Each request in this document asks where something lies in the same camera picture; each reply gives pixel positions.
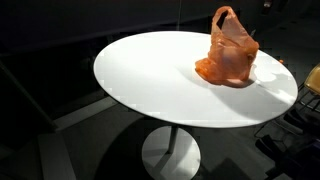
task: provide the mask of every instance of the baseboard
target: baseboard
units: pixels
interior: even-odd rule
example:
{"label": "baseboard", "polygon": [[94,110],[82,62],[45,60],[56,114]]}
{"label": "baseboard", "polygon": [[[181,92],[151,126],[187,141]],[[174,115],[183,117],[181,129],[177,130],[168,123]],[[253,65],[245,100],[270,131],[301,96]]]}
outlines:
{"label": "baseboard", "polygon": [[68,128],[72,125],[75,125],[101,111],[104,111],[114,105],[116,105],[117,102],[112,99],[111,97],[106,97],[104,99],[101,99],[97,102],[94,102],[88,106],[85,106],[83,108],[80,108],[74,112],[71,112],[70,114],[67,114],[65,116],[62,116],[56,120],[54,120],[54,123],[58,126],[56,131],[61,131],[65,128]]}

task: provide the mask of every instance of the chair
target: chair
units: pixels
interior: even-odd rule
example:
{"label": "chair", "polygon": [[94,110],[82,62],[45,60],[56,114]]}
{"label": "chair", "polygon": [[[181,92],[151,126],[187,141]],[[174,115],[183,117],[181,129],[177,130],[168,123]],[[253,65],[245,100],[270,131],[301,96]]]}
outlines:
{"label": "chair", "polygon": [[[317,107],[320,104],[320,100],[319,100],[320,99],[320,63],[310,71],[305,82],[299,86],[299,89],[298,89],[299,92],[304,88],[307,88],[308,91],[297,101],[303,105],[300,111],[302,111],[305,107],[308,107],[308,108],[311,108],[313,111],[316,110],[320,112],[319,110],[317,110]],[[307,103],[304,103],[302,100],[309,93],[313,97]],[[309,106],[309,104],[314,100],[319,100],[319,101],[315,106],[313,107]]]}
{"label": "chair", "polygon": [[286,174],[297,180],[320,179],[320,141],[312,140],[300,146],[281,151],[269,135],[258,139],[256,147],[275,162],[275,166],[266,172],[265,180],[272,180]]}
{"label": "chair", "polygon": [[[309,73],[308,77],[306,80],[299,86],[298,92],[300,93],[304,88],[307,89],[307,92],[303,94],[297,101],[296,103],[300,103],[303,105],[299,111],[302,111],[305,107],[311,108],[312,111],[317,111],[320,112],[320,110],[317,109],[317,107],[320,105],[320,63],[316,65]],[[304,103],[303,100],[306,97],[307,94],[311,94],[313,97],[307,101],[307,103]],[[312,101],[318,100],[317,104],[315,106],[310,106],[310,103]],[[288,123],[292,124],[293,126],[296,126],[300,128],[301,130],[305,132],[311,132],[311,134],[314,134],[316,130],[320,131],[319,127],[314,126],[315,123],[310,123],[307,118],[303,117],[302,114],[296,111],[295,108],[291,109],[284,115],[284,120],[287,121]],[[290,132],[295,135],[302,135],[299,133],[295,133],[292,130],[290,130],[288,127],[284,127],[281,125],[277,120],[272,121],[278,126],[280,126],[282,129],[286,130],[287,132]],[[257,134],[268,124],[264,124],[261,126],[255,133],[254,137],[260,138]]]}

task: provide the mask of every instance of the table pedestal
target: table pedestal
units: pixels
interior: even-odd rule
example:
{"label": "table pedestal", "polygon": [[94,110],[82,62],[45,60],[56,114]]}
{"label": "table pedestal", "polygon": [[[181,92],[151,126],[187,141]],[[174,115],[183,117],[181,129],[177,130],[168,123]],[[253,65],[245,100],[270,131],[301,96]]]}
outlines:
{"label": "table pedestal", "polygon": [[197,173],[201,156],[197,142],[188,132],[165,126],[146,138],[142,160],[147,172],[156,180],[186,180]]}

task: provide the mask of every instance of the black chair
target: black chair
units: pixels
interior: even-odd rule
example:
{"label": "black chair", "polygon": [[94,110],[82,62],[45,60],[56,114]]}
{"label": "black chair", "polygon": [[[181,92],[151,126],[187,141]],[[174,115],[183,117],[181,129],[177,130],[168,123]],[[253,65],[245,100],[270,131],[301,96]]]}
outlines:
{"label": "black chair", "polygon": [[302,130],[302,135],[309,134],[320,138],[320,119],[311,116],[305,116],[304,113],[291,109],[283,117],[284,121]]}
{"label": "black chair", "polygon": [[273,142],[269,135],[258,139],[256,147],[275,162],[275,166],[266,172],[265,180],[272,180],[281,174],[286,174],[296,180],[320,179],[320,141],[290,147],[286,151]]}

